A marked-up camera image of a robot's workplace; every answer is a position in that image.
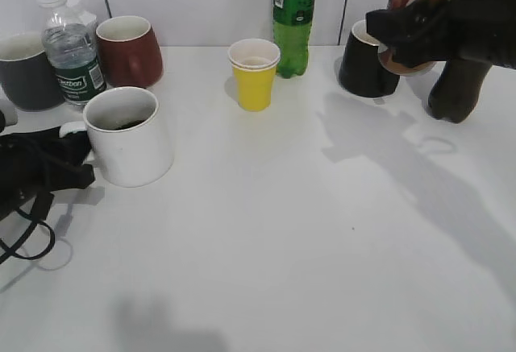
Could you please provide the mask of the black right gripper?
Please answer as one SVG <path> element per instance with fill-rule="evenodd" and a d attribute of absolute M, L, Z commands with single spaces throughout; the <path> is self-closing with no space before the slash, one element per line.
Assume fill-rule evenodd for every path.
<path fill-rule="evenodd" d="M 416 0 L 365 18 L 368 33 L 389 46 L 389 71 L 451 58 L 515 67 L 515 0 Z"/>

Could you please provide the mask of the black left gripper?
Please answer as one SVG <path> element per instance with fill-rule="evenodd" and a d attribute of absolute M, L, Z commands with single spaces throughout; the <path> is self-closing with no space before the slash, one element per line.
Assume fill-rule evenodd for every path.
<path fill-rule="evenodd" d="M 83 164 L 91 152 L 85 131 L 60 137 L 60 128 L 1 136 L 1 219 L 39 193 L 86 189 L 94 181 L 94 168 Z M 49 164 L 45 154 L 67 164 Z"/>

